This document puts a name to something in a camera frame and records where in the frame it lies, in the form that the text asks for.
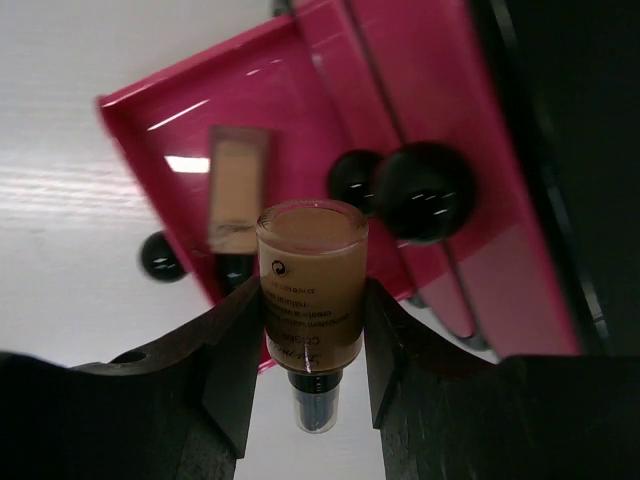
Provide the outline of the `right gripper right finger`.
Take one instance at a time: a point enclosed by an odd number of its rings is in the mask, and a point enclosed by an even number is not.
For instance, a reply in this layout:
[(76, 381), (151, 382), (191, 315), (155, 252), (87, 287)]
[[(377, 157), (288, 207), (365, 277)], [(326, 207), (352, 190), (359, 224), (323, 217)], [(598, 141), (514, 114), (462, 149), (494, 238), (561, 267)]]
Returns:
[(635, 357), (484, 361), (420, 323), (376, 280), (364, 340), (389, 479), (635, 479)]

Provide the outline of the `beige foundation tube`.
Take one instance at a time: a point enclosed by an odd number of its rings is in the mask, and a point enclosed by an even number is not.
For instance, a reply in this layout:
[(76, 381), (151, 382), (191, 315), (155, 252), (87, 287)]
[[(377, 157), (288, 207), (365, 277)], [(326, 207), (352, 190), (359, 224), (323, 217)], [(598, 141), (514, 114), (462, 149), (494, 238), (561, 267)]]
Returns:
[(271, 132), (214, 126), (209, 140), (207, 244), (220, 289), (228, 295), (253, 275)]

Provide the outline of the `beige foundation bottle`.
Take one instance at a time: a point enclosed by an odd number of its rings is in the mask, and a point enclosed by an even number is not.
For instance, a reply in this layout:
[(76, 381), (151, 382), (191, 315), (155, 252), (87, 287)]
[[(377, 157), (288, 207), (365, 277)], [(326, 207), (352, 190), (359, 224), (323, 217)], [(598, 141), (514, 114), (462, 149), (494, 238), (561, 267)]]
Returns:
[(367, 219), (336, 200), (289, 201), (261, 215), (256, 235), (268, 352), (287, 372), (298, 427), (324, 433), (362, 346)]

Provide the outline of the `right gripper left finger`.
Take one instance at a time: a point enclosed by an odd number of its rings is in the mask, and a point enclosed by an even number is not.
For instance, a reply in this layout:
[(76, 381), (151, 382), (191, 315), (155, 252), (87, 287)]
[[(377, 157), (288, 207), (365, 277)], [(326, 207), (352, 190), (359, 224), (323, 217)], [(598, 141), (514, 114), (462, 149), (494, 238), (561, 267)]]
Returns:
[(246, 450), (263, 343), (250, 279), (108, 363), (1, 357), (5, 479), (230, 479)]

